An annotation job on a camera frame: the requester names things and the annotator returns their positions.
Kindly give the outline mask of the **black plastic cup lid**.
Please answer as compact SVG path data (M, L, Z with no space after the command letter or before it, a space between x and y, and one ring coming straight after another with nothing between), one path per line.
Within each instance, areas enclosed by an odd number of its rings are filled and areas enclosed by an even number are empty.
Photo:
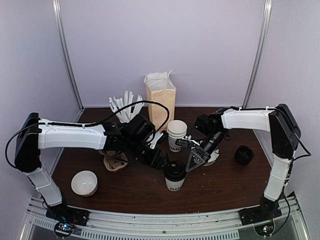
M163 171L173 172L175 174L178 172L186 172L186 165L180 161L172 161L171 166L166 167Z

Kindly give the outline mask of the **white paper coffee cup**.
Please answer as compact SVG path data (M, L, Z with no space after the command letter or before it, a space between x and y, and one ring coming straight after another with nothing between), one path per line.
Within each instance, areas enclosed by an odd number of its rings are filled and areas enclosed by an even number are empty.
M188 174L185 171L174 173L164 170L163 175L165 178L165 185L168 188L168 190L176 192L181 189Z

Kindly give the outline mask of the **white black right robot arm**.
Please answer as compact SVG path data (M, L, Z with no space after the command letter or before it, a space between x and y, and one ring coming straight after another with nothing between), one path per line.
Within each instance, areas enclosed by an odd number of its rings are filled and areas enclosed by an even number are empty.
M231 129L248 129L269 132L273 164L267 186L256 210L259 220L268 220L275 212L277 202L289 181L295 152L300 143L301 130L286 104L276 107L248 108L224 107L196 118L195 128L205 135L200 144L190 151L186 172L206 164L211 154Z

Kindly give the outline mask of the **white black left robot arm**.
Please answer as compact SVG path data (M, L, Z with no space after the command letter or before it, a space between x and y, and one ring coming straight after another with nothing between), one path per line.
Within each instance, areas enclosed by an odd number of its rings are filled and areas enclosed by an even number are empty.
M16 134L14 167L25 173L61 222L72 218L65 197L40 160L40 151L49 148L85 148L117 151L156 169L169 163L168 154L156 147L155 126L142 115L128 123L53 122L31 113Z

